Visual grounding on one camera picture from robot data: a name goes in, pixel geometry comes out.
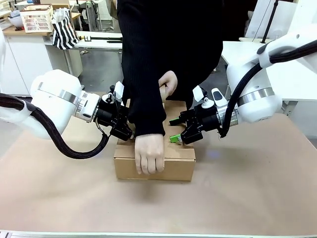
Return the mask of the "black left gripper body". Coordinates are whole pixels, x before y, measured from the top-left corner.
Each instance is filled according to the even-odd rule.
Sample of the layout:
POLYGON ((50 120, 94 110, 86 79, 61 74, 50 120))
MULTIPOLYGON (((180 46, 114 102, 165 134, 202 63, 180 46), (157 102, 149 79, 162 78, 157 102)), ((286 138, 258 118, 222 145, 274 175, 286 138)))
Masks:
POLYGON ((95 116, 95 122, 99 125, 110 126, 111 129, 118 122, 123 122, 119 118, 119 108, 121 103, 116 100, 113 93, 109 92, 103 95, 99 101, 95 116))

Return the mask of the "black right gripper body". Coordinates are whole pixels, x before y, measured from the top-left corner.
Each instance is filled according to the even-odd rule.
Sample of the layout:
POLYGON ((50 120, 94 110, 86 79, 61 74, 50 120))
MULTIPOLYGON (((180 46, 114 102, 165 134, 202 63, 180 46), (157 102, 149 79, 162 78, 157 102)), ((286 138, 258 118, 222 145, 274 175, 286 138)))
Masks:
POLYGON ((210 108, 204 109, 202 104, 199 104, 195 107, 196 109, 196 118, 199 124, 199 129, 201 131, 211 131, 219 130, 220 122, 217 116, 217 108, 213 105, 210 108))

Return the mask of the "person's right hand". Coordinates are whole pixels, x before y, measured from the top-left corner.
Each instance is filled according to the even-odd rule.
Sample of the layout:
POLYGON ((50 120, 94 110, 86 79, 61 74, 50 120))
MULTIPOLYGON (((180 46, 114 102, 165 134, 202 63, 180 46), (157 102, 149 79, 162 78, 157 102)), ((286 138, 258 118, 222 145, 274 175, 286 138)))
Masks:
POLYGON ((135 164, 138 174, 151 175, 164 169, 164 140, 161 134, 147 134, 135 139, 135 164))

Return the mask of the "person's left hand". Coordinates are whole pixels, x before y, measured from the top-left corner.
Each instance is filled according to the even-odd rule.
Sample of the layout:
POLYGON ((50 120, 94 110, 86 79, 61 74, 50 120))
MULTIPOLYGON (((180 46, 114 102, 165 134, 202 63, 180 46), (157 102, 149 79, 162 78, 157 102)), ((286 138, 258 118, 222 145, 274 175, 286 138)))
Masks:
POLYGON ((159 87, 165 86, 166 97, 171 96, 176 90, 178 81, 173 71, 166 72, 158 81, 159 87))

